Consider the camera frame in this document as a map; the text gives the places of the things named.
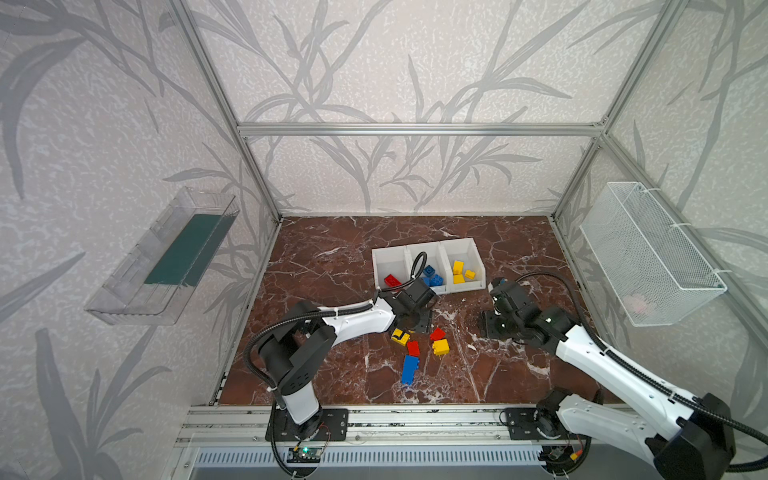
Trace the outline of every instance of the white metal basket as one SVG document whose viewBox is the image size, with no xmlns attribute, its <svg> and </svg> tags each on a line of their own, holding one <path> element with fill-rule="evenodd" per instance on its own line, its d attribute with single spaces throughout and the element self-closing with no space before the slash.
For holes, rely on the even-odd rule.
<svg viewBox="0 0 768 480">
<path fill-rule="evenodd" d="M 676 323 L 727 289 L 638 182 L 608 182 L 581 231 L 635 326 Z"/>
</svg>

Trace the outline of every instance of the metal rail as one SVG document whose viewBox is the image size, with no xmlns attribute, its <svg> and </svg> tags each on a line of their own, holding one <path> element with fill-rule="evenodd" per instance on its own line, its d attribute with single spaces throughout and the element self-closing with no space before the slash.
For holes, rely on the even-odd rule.
<svg viewBox="0 0 768 480">
<path fill-rule="evenodd" d="M 476 137 L 593 137 L 599 124 L 387 124 L 387 123 L 242 123 L 244 137 L 467 135 Z"/>
</svg>

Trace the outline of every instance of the vent grille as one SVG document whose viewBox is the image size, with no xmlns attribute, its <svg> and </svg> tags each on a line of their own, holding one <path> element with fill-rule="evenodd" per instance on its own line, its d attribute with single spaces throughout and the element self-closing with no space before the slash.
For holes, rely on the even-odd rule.
<svg viewBox="0 0 768 480">
<path fill-rule="evenodd" d="M 280 447 L 283 460 L 288 449 Z M 537 445 L 472 445 L 472 446 L 333 446 L 321 463 L 336 467 L 419 467 L 440 465 L 543 465 L 538 460 Z M 196 468 L 272 467 L 274 458 L 269 447 L 208 447 L 200 449 Z"/>
</svg>

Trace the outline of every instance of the leaf pattern wallpaper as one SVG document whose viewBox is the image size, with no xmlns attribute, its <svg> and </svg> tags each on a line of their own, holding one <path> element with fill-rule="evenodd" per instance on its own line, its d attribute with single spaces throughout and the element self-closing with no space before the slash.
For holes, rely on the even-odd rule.
<svg viewBox="0 0 768 480">
<path fill-rule="evenodd" d="M 768 2 L 689 2 L 611 134 L 768 306 Z M 722 299 L 668 327 L 635 328 L 578 226 L 606 181 L 626 180 L 603 153 L 559 220 L 612 341 L 652 371 L 728 399 L 768 429 L 768 355 Z M 737 436 L 741 460 L 764 445 Z M 759 473 L 743 478 L 761 478 Z"/>
<path fill-rule="evenodd" d="M 275 226 L 163 2 L 0 2 L 0 478 L 156 478 Z M 174 326 L 86 313 L 178 189 L 240 215 Z"/>
<path fill-rule="evenodd" d="M 189 4 L 240 122 L 599 121 L 661 7 L 625 0 Z M 546 214 L 588 140 L 249 142 L 288 213 Z"/>
</svg>

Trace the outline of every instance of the black mounting plate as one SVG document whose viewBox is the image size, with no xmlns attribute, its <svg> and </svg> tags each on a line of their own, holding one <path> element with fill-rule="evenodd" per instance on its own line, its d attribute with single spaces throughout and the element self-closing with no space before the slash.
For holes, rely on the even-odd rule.
<svg viewBox="0 0 768 480">
<path fill-rule="evenodd" d="M 509 407 L 500 415 L 502 422 L 507 425 L 510 440 L 544 440 L 546 439 L 536 429 L 535 407 Z M 568 431 L 562 425 L 558 426 L 558 439 L 566 439 Z"/>
<path fill-rule="evenodd" d="M 347 409 L 323 409 L 323 413 L 320 415 L 320 422 L 328 427 L 320 428 L 317 433 L 311 438 L 305 440 L 309 442 L 317 440 L 319 442 L 343 442 L 346 440 L 346 428 L 347 420 L 349 419 L 349 410 Z M 290 414 L 287 410 L 277 410 L 275 412 L 275 419 L 272 424 L 266 428 L 266 440 L 272 440 L 273 429 L 277 430 L 277 437 L 275 442 L 295 442 L 296 439 L 291 433 L 293 431 L 293 420 L 290 419 Z"/>
</svg>

